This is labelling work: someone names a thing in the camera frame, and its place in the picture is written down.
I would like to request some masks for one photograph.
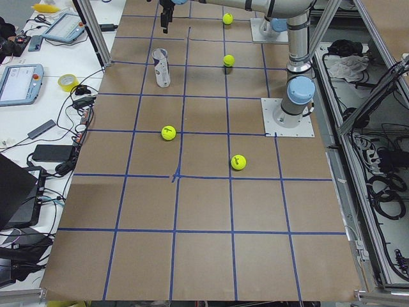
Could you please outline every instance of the power adapter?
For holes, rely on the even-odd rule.
[[[100,24],[101,32],[115,31],[118,28],[116,24]]]
[[[82,97],[80,99],[74,100],[72,107],[76,110],[82,109],[84,107],[90,107],[94,104],[96,97]]]

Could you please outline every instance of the yellow tennis ball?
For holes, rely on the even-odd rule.
[[[232,56],[231,54],[228,54],[227,56],[224,56],[223,64],[226,67],[232,67],[235,64],[235,57]]]
[[[231,167],[234,168],[235,170],[241,171],[242,169],[245,168],[247,161],[245,160],[244,156],[235,155],[233,158],[231,158],[230,164]]]
[[[176,137],[176,129],[172,126],[165,126],[162,128],[161,135],[166,141],[171,141]]]
[[[226,13],[223,15],[223,23],[224,24],[232,24],[233,23],[233,15],[230,13]]]

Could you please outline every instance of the monitor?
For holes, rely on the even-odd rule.
[[[0,230],[29,201],[37,178],[0,154]]]

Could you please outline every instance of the table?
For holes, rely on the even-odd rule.
[[[69,6],[67,1],[55,0],[56,5],[60,8]],[[112,3],[103,3],[101,1],[92,1],[93,9],[100,23],[114,23],[118,24],[120,21],[122,9],[125,5],[125,0],[115,0]],[[24,30],[31,29],[33,27],[32,22],[28,22]],[[39,35],[44,31],[44,28],[36,29],[28,32],[28,35]],[[105,42],[108,48],[112,47],[116,32],[104,33]],[[86,35],[80,36],[79,40],[82,40]],[[8,65],[39,63],[42,64],[45,70],[45,74],[42,80],[42,87],[40,93],[34,104],[29,106],[14,106],[14,107],[2,107],[0,112],[0,138],[6,140],[8,138],[14,139],[15,142],[23,140],[27,137],[27,133],[47,120],[53,119],[56,121],[59,110],[62,103],[67,98],[68,94],[64,92],[58,85],[58,78],[63,74],[74,74],[81,82],[88,75],[101,70],[99,62],[96,58],[91,43],[88,41],[79,43],[73,46],[53,46],[48,42],[43,42],[42,48],[39,52],[28,52],[27,49],[23,55],[18,58],[6,58],[4,63],[0,66],[0,74],[4,72],[5,67]],[[86,84],[92,86],[95,89],[99,89],[102,80],[103,73],[95,74],[86,81]],[[68,112],[72,117],[75,124],[79,123],[80,116],[75,110]],[[71,122],[63,115],[59,121],[59,124],[63,127],[69,128]],[[59,139],[64,136],[65,131],[57,127],[52,128],[38,139],[53,140]],[[37,144],[50,144],[46,141],[37,141],[31,145],[20,146],[12,148],[4,153],[12,161],[18,165],[26,166],[26,157],[33,152]],[[72,144],[71,135],[67,135],[58,141],[53,141],[54,144]],[[50,173],[53,173],[56,163],[35,163],[45,168]],[[63,178],[47,179],[46,187],[55,190],[59,193],[63,192],[65,186],[65,192],[68,192],[70,186],[71,177],[68,175]],[[51,230],[51,226],[54,220],[54,210],[57,210],[56,223]],[[40,212],[40,220],[33,228],[39,232],[55,232],[58,227],[59,219],[63,208],[53,204],[44,205]],[[14,290],[31,290],[40,288],[40,282],[43,276],[43,271],[30,274],[23,282],[16,282],[14,285],[10,285],[1,289],[2,292],[9,292],[13,294]]]

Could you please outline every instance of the charger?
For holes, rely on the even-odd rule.
[[[101,32],[115,31],[117,28],[117,24],[100,24]]]

